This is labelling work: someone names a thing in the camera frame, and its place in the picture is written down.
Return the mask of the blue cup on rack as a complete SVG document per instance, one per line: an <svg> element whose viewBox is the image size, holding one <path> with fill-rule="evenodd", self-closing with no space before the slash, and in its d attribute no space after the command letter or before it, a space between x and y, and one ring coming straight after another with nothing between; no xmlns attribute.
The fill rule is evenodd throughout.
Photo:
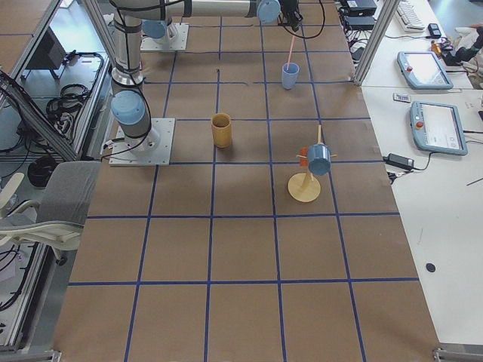
<svg viewBox="0 0 483 362"><path fill-rule="evenodd" d="M310 146L307 150L308 169L316 176L323 176L331 169L331 151L323 143Z"/></svg>

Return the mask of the small white label device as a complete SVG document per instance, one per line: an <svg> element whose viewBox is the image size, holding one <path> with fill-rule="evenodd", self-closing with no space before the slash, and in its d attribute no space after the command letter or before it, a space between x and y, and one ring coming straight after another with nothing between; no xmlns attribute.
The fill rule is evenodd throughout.
<svg viewBox="0 0 483 362"><path fill-rule="evenodd" d="M411 97L408 94L394 93L392 98L396 102L411 103Z"/></svg>

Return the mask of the black round cap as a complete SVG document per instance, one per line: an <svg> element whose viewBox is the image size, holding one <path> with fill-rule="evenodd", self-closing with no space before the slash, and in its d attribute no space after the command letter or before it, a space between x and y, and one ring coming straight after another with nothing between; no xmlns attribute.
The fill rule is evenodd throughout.
<svg viewBox="0 0 483 362"><path fill-rule="evenodd" d="M427 264L426 264L426 270L427 270L428 272L435 272L436 267L435 267L435 265L434 265L434 264L432 264L432 263L427 263Z"/></svg>

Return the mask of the white keyboard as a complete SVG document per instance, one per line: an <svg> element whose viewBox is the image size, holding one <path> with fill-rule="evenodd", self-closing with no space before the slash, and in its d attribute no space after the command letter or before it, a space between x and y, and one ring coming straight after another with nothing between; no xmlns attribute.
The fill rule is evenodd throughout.
<svg viewBox="0 0 483 362"><path fill-rule="evenodd" d="M398 3L394 17L405 32L421 33L426 29L426 25L417 16L409 1L401 0Z"/></svg>

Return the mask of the black power adapter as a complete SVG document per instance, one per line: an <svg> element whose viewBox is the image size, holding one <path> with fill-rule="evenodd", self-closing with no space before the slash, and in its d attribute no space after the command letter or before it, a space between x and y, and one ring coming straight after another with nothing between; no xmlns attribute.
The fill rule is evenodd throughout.
<svg viewBox="0 0 483 362"><path fill-rule="evenodd" d="M414 169L414 159L412 158L389 153L387 156L383 156L383 160L386 164L402 170Z"/></svg>

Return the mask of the teach pendant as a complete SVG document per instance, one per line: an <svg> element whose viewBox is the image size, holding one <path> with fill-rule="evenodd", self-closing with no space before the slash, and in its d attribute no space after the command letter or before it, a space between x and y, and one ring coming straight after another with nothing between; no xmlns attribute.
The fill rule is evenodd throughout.
<svg viewBox="0 0 483 362"><path fill-rule="evenodd" d="M456 106L414 101L409 115L414 143L419 150L458 156L468 154Z"/></svg>
<svg viewBox="0 0 483 362"><path fill-rule="evenodd" d="M400 51L396 59L403 77L414 90L450 90L454 87L431 51Z"/></svg>

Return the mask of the wooden cup rack stand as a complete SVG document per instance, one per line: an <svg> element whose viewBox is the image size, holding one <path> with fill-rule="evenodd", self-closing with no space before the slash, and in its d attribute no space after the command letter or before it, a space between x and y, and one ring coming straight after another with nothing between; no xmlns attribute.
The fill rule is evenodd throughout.
<svg viewBox="0 0 483 362"><path fill-rule="evenodd" d="M318 136L315 144L318 143L323 143L320 124L318 125ZM288 181L288 191L291 197L303 203L309 203L318 198L321 193L321 185L315 176L309 171L308 167L304 173L294 174Z"/></svg>

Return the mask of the black monitor on cart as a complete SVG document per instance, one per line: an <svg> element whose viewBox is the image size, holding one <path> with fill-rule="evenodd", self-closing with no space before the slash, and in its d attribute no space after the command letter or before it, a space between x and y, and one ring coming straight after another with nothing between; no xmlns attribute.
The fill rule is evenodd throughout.
<svg viewBox="0 0 483 362"><path fill-rule="evenodd" d="M67 52L51 27L45 31L26 70L48 70L54 79L59 79Z"/></svg>

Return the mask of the aluminium frame post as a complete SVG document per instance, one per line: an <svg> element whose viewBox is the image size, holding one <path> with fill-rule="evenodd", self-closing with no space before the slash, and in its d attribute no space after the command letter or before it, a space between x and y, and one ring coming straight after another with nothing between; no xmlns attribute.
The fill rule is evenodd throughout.
<svg viewBox="0 0 483 362"><path fill-rule="evenodd" d="M361 56L358 66L355 69L355 74L353 77L353 82L355 85L362 86L374 60L377 49L384 35L386 34L386 30L389 27L394 13L396 12L398 4L399 0L386 0L383 2L368 43Z"/></svg>

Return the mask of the blue cup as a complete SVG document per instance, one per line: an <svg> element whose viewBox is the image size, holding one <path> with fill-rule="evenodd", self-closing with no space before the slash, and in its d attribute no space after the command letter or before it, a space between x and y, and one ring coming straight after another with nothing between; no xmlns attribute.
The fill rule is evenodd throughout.
<svg viewBox="0 0 483 362"><path fill-rule="evenodd" d="M281 85L285 90L292 89L297 83L300 67L296 63L286 63L281 68Z"/></svg>
<svg viewBox="0 0 483 362"><path fill-rule="evenodd" d="M307 150L308 169L316 176L323 176L331 169L331 151L323 143L310 146Z"/></svg>

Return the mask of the lower teach pendant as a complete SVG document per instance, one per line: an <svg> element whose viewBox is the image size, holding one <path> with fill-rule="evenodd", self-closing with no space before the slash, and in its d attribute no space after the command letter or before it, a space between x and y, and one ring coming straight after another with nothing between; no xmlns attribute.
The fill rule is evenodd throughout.
<svg viewBox="0 0 483 362"><path fill-rule="evenodd" d="M468 154L456 106L414 101L409 115L414 143L419 150L458 156Z"/></svg>

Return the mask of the grey office chair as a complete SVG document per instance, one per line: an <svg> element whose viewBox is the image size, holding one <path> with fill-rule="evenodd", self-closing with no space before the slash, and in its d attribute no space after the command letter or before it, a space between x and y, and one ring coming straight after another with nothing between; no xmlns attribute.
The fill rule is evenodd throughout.
<svg viewBox="0 0 483 362"><path fill-rule="evenodd" d="M56 263L63 251L77 250L100 171L99 161L68 161L51 174L40 201L1 211L1 245L37 242L49 246Z"/></svg>

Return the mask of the orange cup on rack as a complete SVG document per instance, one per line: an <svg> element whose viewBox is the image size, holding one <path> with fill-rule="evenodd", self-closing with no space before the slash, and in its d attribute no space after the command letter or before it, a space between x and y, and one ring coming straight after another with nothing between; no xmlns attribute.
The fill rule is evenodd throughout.
<svg viewBox="0 0 483 362"><path fill-rule="evenodd" d="M308 162L307 154L308 154L308 147L303 147L299 151L299 154L297 155L297 157L299 158L299 165L301 167L308 167L309 162Z"/></svg>

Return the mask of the yellow cylindrical holder cup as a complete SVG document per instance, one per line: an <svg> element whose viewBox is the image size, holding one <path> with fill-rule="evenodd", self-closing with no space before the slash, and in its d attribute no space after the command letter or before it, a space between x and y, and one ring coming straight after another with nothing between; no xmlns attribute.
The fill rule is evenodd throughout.
<svg viewBox="0 0 483 362"><path fill-rule="evenodd" d="M224 149L232 145L231 117L226 113L217 113L211 118L211 129L214 145Z"/></svg>

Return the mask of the black box on desk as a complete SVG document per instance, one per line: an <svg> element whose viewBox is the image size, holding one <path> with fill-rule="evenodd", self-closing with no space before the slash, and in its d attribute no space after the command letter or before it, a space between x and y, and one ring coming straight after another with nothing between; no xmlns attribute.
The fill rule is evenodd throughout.
<svg viewBox="0 0 483 362"><path fill-rule="evenodd" d="M430 38L441 38L441 30L436 23L429 23L427 29Z"/></svg>

